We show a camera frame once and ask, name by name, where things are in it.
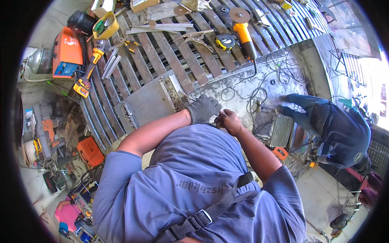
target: dark blue shirt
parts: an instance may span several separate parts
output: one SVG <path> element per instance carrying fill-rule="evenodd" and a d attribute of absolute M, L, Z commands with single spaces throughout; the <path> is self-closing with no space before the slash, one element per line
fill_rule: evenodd
<path fill-rule="evenodd" d="M 370 143 L 370 127 L 355 107 L 349 112 L 330 103 L 322 105 L 320 112 L 329 109 L 322 137 L 333 146 L 327 163 L 338 168 L 348 168 L 362 161 Z"/>
<path fill-rule="evenodd" d="M 151 242 L 160 230 L 219 201 L 247 172 L 239 143 L 219 129 L 197 124 L 177 129 L 142 170 L 139 156 L 112 152 L 93 201 L 93 225 L 106 243 Z M 282 166 L 260 188 L 255 181 L 211 224 L 189 234 L 201 242 L 303 242 L 300 194 Z"/>

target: yellow power tool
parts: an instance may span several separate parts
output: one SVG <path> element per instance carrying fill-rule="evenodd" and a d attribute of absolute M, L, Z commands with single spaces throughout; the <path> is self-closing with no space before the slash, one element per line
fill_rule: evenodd
<path fill-rule="evenodd" d="M 252 42 L 247 23 L 250 20 L 250 14 L 242 8 L 233 8 L 229 11 L 230 17 L 233 20 L 233 29 L 238 35 L 240 45 L 245 53 L 245 56 L 248 61 L 254 63 L 255 74 L 258 73 L 256 59 L 258 58 L 257 51 L 255 50 L 254 44 Z"/>
<path fill-rule="evenodd" d="M 89 95 L 89 88 L 91 84 L 89 83 L 89 78 L 92 75 L 93 69 L 95 68 L 97 62 L 104 55 L 104 44 L 105 40 L 97 40 L 97 46 L 93 48 L 93 54 L 89 60 L 89 65 L 86 68 L 84 76 L 82 76 L 78 83 L 74 84 L 73 89 L 79 93 L 82 97 L 86 98 Z"/>

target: welding machine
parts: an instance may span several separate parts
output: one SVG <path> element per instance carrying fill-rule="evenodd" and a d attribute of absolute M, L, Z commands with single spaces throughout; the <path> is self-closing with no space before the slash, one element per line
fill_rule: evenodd
<path fill-rule="evenodd" d="M 53 44 L 53 78 L 73 78 L 82 65 L 82 47 L 77 33 L 63 27 Z"/>

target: metal workbench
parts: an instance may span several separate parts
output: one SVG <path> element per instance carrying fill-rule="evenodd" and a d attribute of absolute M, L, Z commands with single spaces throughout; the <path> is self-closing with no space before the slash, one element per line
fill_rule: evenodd
<path fill-rule="evenodd" d="M 161 3 L 163 2 L 170 2 L 170 0 L 162 0 Z M 120 47 L 118 54 L 123 58 L 118 65 L 119 68 L 115 69 L 111 77 L 101 80 L 103 68 L 112 53 L 107 52 L 108 48 L 119 43 L 123 33 L 130 29 L 129 25 L 139 25 L 138 16 L 131 10 L 117 16 L 120 29 L 106 42 L 106 53 L 91 76 L 90 95 L 80 102 L 88 127 L 102 151 L 136 126 L 136 122 L 133 121 L 134 115 L 129 115 L 131 111 L 127 106 L 137 106 L 131 102 L 138 101 L 129 101 L 127 98 L 142 89 L 145 84 L 160 79 L 163 75 L 166 76 L 167 71 L 174 73 L 180 89 L 190 93 L 226 72 L 242 65 L 249 65 L 238 45 L 235 45 L 231 51 L 217 48 L 214 41 L 216 34 L 230 32 L 233 34 L 229 28 L 231 18 L 218 14 L 216 12 L 218 6 L 243 7 L 249 10 L 256 8 L 263 13 L 270 11 L 266 17 L 272 24 L 271 27 L 255 25 L 253 18 L 249 22 L 248 29 L 259 56 L 331 33 L 326 20 L 313 1 L 309 3 L 310 6 L 293 2 L 293 11 L 296 12 L 293 17 L 284 9 L 274 9 L 268 0 L 212 0 L 210 5 L 213 10 L 206 9 L 202 13 L 191 13 L 157 22 L 192 23 L 193 28 L 187 28 L 187 32 L 214 29 L 215 32 L 206 34 L 204 38 L 206 44 L 215 50 L 214 54 L 198 43 L 189 42 L 176 46 L 172 40 L 181 34 L 150 32 L 128 35 L 125 37 L 134 39 L 141 46 L 131 45 L 135 53 Z M 312 11 L 315 12 L 315 17 L 310 14 Z M 310 30 L 305 17 L 324 32 L 317 29 Z M 92 42 L 88 43 L 89 56 L 92 54 L 92 45 Z"/>

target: work glove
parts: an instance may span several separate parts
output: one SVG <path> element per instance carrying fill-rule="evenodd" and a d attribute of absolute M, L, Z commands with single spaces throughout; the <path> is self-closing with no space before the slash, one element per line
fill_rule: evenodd
<path fill-rule="evenodd" d="M 189 104 L 186 108 L 191 114 L 191 125 L 193 125 L 209 122 L 209 119 L 211 119 L 212 116 L 219 114 L 221 104 L 219 104 L 216 99 L 202 94 L 196 101 Z"/>

